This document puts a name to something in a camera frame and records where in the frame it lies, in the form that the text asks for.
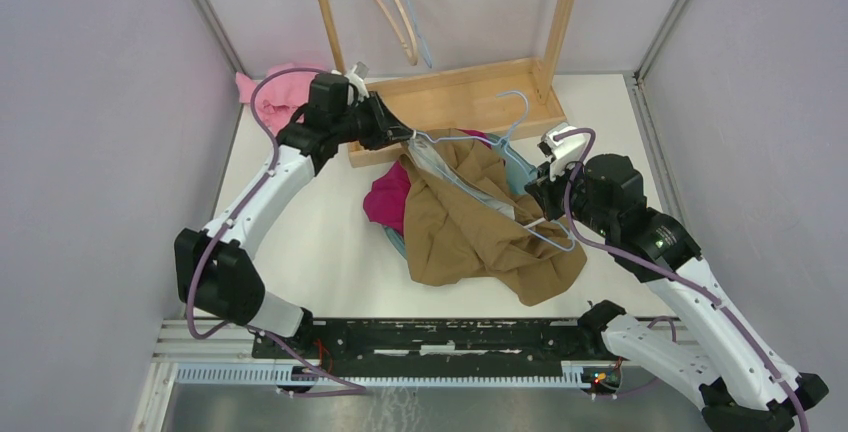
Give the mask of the magenta cloth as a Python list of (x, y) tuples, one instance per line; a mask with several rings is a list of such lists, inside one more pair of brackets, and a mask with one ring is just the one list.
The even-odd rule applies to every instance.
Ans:
[(485, 134), (463, 129), (420, 132), (402, 147), (363, 202), (369, 221), (403, 236), (435, 227), (478, 226), (496, 211), (485, 203), (503, 183), (505, 161)]

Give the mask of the wooden clothes rack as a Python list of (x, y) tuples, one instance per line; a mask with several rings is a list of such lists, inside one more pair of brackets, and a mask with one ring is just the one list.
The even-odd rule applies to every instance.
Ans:
[[(413, 39), (411, 9), (409, 13), (393, 0), (402, 18), (409, 40), (402, 35), (389, 9), (375, 0), (392, 25), (410, 64), (418, 59), (418, 44)], [(539, 136), (557, 123), (565, 113), (553, 89), (553, 78), (559, 62), (566, 31), (576, 0), (557, 0), (544, 55), (517, 60), (477, 65), (406, 78), (378, 81), (373, 84), (388, 108), (404, 124), (413, 129), (472, 129), (512, 138)], [(347, 72), (339, 36), (329, 0), (318, 0), (335, 68)], [(496, 94), (515, 90), (527, 97), (527, 116), (514, 129), (511, 124), (524, 111), (519, 98), (497, 99)], [(394, 145), (380, 151), (367, 151), (351, 144), (348, 155), (352, 167), (365, 167), (393, 162), (400, 154)]]

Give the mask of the brown skirt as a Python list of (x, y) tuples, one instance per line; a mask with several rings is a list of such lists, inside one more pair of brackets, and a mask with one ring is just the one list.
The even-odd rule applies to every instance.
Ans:
[(405, 144), (398, 163), (410, 181), (403, 236), (413, 281), (438, 287), (491, 278), (525, 306), (577, 282), (586, 252), (513, 189), (513, 162), (492, 140), (432, 130)]

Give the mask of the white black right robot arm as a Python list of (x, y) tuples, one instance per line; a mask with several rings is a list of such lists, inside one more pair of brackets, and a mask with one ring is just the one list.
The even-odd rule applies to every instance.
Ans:
[(782, 360), (754, 332), (675, 218), (647, 203), (631, 160), (602, 154), (563, 171), (541, 165), (525, 187), (548, 219), (596, 234), (592, 245), (659, 297), (699, 345), (693, 352), (603, 301), (581, 319), (580, 352), (632, 361), (684, 395), (713, 431), (808, 430), (828, 394), (816, 374)]

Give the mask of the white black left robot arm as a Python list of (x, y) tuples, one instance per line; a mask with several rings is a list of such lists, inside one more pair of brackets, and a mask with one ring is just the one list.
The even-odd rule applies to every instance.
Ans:
[(315, 343), (307, 326), (311, 312), (269, 292), (253, 259), (285, 207), (340, 146), (375, 151), (415, 135), (355, 72), (317, 71), (306, 102), (268, 135), (271, 153), (249, 185), (203, 228), (177, 235), (177, 292), (186, 313), (200, 309), (225, 323), (276, 334), (287, 356), (307, 356)]

